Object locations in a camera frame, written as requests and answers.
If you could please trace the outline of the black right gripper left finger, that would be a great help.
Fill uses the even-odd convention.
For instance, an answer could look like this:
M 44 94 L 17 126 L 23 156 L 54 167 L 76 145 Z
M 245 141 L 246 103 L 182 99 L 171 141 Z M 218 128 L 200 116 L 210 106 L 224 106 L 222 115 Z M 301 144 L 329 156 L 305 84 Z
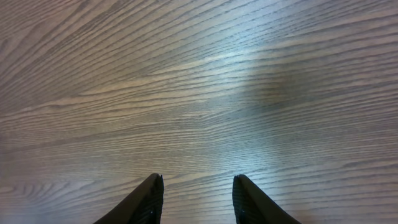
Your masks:
M 160 224 L 164 181 L 153 173 L 95 224 Z

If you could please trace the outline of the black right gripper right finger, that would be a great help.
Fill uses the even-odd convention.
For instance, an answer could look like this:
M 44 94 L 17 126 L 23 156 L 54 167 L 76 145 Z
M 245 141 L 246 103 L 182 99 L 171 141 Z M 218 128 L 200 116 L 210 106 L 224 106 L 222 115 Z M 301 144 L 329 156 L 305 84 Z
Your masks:
M 246 175 L 234 176 L 232 198 L 237 224 L 300 224 Z

